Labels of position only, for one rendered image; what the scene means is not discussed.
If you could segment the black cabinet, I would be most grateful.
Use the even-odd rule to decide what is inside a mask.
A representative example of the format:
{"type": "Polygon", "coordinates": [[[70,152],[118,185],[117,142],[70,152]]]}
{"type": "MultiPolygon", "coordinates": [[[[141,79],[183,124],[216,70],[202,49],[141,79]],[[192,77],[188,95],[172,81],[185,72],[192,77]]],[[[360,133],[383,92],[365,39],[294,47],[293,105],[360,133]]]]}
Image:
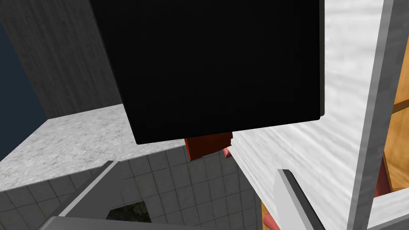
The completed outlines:
{"type": "Polygon", "coordinates": [[[137,144],[319,120],[325,0],[89,0],[137,144]]]}

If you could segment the red block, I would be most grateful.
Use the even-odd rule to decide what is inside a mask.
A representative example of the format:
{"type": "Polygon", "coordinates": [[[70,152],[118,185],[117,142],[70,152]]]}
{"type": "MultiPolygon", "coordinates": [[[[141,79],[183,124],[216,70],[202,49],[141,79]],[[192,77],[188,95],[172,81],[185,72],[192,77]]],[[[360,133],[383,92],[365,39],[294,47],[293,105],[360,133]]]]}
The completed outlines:
{"type": "Polygon", "coordinates": [[[190,161],[222,151],[225,158],[231,157],[228,147],[231,146],[232,132],[199,137],[185,138],[185,145],[190,161]]]}

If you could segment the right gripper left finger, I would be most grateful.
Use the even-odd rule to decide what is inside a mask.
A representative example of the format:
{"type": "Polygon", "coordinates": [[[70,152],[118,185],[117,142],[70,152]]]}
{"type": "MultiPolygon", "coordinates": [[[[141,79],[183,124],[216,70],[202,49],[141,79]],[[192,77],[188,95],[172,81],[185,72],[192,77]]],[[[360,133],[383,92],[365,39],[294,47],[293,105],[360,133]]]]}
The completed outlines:
{"type": "Polygon", "coordinates": [[[70,195],[49,218],[54,216],[105,219],[125,202],[120,194],[123,175],[119,161],[107,161],[95,174],[70,195]]]}

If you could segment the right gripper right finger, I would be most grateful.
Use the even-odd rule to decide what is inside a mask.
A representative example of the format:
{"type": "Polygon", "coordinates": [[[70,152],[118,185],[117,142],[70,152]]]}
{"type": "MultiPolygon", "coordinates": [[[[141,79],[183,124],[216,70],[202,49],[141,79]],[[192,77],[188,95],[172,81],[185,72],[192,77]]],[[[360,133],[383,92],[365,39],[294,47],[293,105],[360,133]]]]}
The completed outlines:
{"type": "Polygon", "coordinates": [[[325,230],[290,170],[277,169],[273,196],[281,230],[325,230]]]}

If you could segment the wooden furniture with red parts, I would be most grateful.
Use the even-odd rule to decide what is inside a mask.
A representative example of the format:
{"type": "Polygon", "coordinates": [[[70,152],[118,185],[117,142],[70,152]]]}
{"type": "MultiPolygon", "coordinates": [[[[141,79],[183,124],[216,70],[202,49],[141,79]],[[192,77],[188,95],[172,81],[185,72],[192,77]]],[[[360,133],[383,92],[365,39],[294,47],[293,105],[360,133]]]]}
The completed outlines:
{"type": "Polygon", "coordinates": [[[409,188],[409,38],[374,196],[405,188],[409,188]]]}

